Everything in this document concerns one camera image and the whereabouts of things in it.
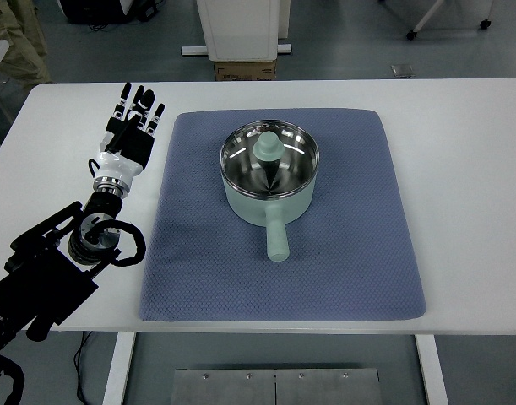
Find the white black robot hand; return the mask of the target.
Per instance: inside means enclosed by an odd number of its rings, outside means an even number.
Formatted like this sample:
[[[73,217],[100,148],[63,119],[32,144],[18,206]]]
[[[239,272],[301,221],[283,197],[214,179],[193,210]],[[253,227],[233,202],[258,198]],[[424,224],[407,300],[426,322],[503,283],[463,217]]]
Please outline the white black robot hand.
[[[138,86],[124,84],[119,101],[106,124],[95,161],[96,178],[109,177],[130,186],[149,163],[155,142],[155,132],[164,112],[163,104],[155,103],[155,93]]]

